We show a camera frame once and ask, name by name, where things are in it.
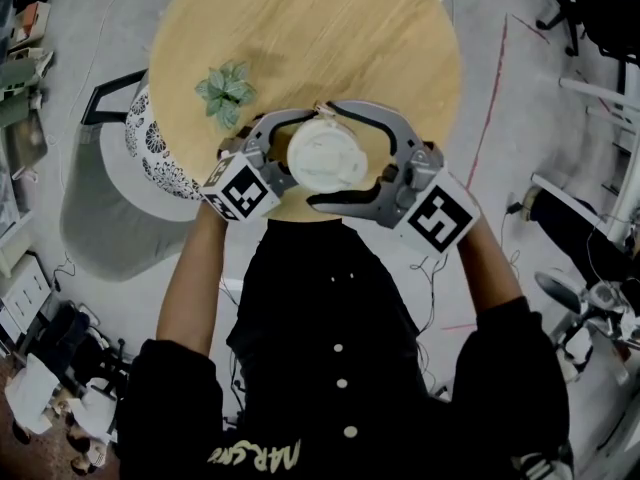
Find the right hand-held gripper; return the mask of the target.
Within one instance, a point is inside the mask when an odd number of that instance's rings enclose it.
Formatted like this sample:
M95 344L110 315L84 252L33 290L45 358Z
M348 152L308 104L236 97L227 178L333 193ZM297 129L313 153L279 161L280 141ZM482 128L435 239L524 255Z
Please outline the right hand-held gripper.
M454 248L481 216L478 204L449 172L442 152L432 143L416 150L416 133L398 111L364 100L327 101L340 116L383 131L390 155L403 165L390 167L373 187L316 194L306 199L321 213L377 219L402 243L428 257Z

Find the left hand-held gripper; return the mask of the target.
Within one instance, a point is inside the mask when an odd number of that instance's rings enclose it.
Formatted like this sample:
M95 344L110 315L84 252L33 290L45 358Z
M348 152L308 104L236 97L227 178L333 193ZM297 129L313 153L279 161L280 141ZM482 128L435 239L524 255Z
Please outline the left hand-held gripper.
M312 109L274 111L224 139L218 163L201 185L201 196L226 221L246 222L269 213L298 185L287 166L268 158L275 132L317 115Z

